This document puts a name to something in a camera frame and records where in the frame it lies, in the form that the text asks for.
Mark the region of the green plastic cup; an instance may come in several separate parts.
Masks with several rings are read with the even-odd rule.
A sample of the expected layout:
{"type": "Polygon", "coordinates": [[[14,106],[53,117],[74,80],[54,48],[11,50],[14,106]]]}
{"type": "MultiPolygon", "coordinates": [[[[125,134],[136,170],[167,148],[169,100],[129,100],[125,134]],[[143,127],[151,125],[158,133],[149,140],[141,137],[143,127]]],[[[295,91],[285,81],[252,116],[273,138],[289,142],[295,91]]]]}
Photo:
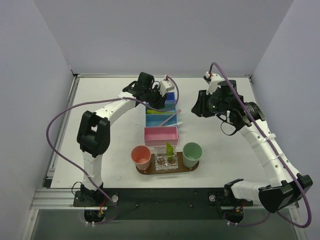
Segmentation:
{"type": "Polygon", "coordinates": [[[187,168],[193,168],[201,159],[203,150],[201,146],[195,142],[187,143],[182,150],[183,164],[187,168]]]}

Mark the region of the pink plastic cup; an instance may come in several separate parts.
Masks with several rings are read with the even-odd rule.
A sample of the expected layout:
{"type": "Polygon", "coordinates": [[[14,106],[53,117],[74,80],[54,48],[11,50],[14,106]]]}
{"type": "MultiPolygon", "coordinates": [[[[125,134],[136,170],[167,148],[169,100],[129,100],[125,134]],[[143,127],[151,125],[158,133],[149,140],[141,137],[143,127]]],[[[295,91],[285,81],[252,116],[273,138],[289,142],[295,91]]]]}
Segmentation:
{"type": "Polygon", "coordinates": [[[136,146],[131,152],[131,158],[137,169],[145,171],[150,166],[151,151],[147,146],[136,146]]]}

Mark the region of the clear textured plastic box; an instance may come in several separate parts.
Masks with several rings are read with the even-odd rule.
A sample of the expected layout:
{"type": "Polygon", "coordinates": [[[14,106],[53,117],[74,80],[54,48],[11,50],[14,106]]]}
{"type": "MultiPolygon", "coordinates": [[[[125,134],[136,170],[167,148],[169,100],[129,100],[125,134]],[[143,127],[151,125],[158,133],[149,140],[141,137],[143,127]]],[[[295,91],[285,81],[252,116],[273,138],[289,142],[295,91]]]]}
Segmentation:
{"type": "Polygon", "coordinates": [[[177,150],[172,146],[172,155],[167,156],[166,146],[156,146],[154,148],[154,162],[156,171],[175,170],[179,167],[177,150]]]}

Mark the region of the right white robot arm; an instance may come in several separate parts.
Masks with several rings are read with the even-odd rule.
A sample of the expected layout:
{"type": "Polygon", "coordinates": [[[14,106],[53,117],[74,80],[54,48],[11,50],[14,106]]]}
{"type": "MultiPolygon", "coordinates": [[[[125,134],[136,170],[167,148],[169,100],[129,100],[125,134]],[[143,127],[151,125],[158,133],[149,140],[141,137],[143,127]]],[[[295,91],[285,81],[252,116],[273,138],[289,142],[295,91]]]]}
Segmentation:
{"type": "Polygon", "coordinates": [[[236,179],[225,184],[232,201],[258,202],[270,213],[295,203],[313,185],[309,175],[301,173],[290,163],[271,133],[264,114],[255,102],[244,102],[237,92],[237,82],[220,81],[215,91],[199,90],[191,112],[198,117],[217,116],[232,125],[248,142],[267,175],[267,182],[236,179]]]}

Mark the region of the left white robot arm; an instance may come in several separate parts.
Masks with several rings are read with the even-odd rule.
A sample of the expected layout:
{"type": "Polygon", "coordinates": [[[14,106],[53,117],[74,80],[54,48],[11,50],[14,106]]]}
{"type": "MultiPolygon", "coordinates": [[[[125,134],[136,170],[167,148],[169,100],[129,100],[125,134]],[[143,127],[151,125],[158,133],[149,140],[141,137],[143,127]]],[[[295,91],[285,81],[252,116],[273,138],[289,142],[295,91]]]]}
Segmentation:
{"type": "Polygon", "coordinates": [[[102,159],[110,146],[112,124],[141,102],[147,102],[153,109],[164,108],[167,93],[174,88],[167,79],[156,81],[152,75],[141,72],[136,81],[122,89],[115,101],[94,112],[87,110],[83,113],[76,141],[82,151],[85,174],[80,190],[75,193],[75,207],[104,204],[102,159]]]}

